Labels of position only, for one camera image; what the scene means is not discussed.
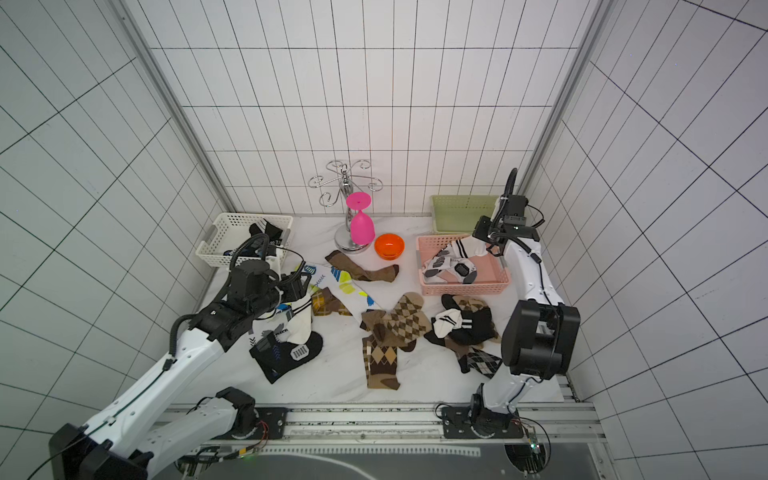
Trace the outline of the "black striped sock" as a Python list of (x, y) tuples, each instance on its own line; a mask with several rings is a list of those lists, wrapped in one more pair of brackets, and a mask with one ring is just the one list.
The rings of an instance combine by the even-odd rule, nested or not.
[[(282, 237), (284, 231), (277, 226), (273, 225), (267, 220), (259, 220), (252, 223), (248, 228), (248, 236), (246, 239), (250, 239), (256, 235), (267, 235), (269, 237), (269, 246), (266, 250), (267, 256), (276, 256), (277, 247), (282, 244)], [(240, 253), (241, 257), (261, 257), (262, 240), (256, 240), (247, 245)]]

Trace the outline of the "white sock black stripes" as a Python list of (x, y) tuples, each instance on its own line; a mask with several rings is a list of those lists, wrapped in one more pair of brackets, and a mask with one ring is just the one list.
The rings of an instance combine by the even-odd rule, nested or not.
[(473, 236), (459, 238), (449, 243), (445, 250), (455, 258), (469, 259), (487, 254), (487, 244)]

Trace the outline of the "black sock white logo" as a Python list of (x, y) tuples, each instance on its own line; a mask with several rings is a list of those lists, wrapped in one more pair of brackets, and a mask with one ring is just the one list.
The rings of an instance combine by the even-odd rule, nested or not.
[(249, 350), (257, 362), (266, 380), (275, 384), (285, 374), (315, 359), (323, 348), (323, 338), (317, 332), (311, 332), (303, 344), (281, 342), (274, 332), (269, 331)]

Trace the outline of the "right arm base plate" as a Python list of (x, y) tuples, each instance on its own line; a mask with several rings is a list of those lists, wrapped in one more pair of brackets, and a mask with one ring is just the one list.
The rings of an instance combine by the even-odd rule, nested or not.
[(524, 434), (512, 416), (469, 406), (441, 405), (436, 410), (443, 437), (452, 440), (521, 439)]

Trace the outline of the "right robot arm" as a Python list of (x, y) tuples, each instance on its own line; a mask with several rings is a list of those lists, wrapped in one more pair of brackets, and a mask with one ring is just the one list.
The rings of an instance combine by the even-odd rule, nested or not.
[(528, 225), (528, 199), (513, 193), (518, 170), (507, 178), (491, 216), (478, 220), (473, 237), (512, 273), (518, 301), (501, 335), (502, 364), (473, 395), (476, 423), (510, 419), (516, 405), (536, 385), (565, 374), (570, 366), (581, 317), (556, 292), (546, 272), (537, 228)]

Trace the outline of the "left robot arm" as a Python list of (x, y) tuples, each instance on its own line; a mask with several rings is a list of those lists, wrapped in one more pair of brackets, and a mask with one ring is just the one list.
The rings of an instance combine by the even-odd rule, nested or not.
[(194, 449), (219, 438), (265, 443), (273, 428), (255, 399), (227, 387), (170, 423), (156, 421), (209, 365), (225, 355), (253, 323), (282, 304), (309, 299), (311, 275), (290, 274), (267, 261), (269, 238), (259, 233), (229, 258), (228, 276), (199, 312), (177, 318), (169, 351), (136, 383), (83, 425), (63, 425), (49, 440), (45, 465), (56, 479), (150, 479)]

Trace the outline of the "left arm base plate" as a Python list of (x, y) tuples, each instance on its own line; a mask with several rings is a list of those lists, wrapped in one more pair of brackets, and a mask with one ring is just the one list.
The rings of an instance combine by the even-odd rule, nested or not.
[(237, 419), (228, 432), (214, 440), (231, 440), (255, 443), (257, 440), (280, 440), (284, 436), (289, 410), (283, 407), (255, 407), (244, 420)]

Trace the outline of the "white sock grey pattern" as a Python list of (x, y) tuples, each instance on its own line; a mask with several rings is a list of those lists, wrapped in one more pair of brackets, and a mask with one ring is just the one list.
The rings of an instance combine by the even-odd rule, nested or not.
[(478, 272), (469, 259), (440, 252), (424, 265), (422, 275), (427, 284), (473, 284)]

